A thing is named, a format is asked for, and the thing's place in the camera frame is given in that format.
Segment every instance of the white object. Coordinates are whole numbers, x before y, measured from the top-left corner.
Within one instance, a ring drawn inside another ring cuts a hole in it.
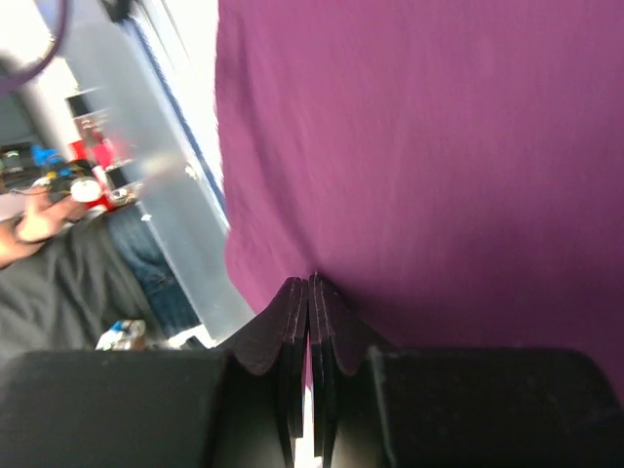
[[[80,177],[71,183],[71,198],[80,203],[91,203],[101,197],[99,182],[92,177]]]

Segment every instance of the maroon fabric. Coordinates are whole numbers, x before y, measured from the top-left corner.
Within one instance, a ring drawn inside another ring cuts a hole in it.
[[[624,396],[624,2],[220,0],[226,260],[397,343],[589,353]]]

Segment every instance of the jeans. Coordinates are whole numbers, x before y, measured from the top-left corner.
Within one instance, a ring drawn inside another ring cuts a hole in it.
[[[108,216],[113,245],[135,275],[167,338],[197,327],[200,320],[186,299],[147,223],[136,206]]]

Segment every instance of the cable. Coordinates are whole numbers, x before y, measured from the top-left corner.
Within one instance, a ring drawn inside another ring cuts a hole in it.
[[[16,76],[5,78],[0,81],[0,98],[3,95],[13,93],[20,87],[28,83],[41,73],[59,53],[60,46],[67,35],[67,25],[69,24],[69,17],[71,13],[71,0],[59,0],[59,12],[58,12],[58,27],[55,34],[55,42],[45,56],[35,65],[26,68],[24,71],[18,73]]]

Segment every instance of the purple cable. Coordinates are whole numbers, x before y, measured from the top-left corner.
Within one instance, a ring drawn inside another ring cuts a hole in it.
[[[60,0],[59,1],[59,18],[57,19],[58,27],[56,32],[55,43],[52,48],[46,53],[46,56],[41,59],[37,64],[26,68],[24,71],[21,71],[16,76],[12,76],[10,78],[5,78],[0,81],[0,98],[3,95],[7,95],[8,93],[13,93],[17,91],[21,86],[28,83],[34,77],[36,77],[39,73],[41,73],[46,66],[50,64],[52,59],[57,55],[60,50],[60,46],[67,35],[67,25],[69,23],[69,13],[70,13],[70,4],[71,0]]]

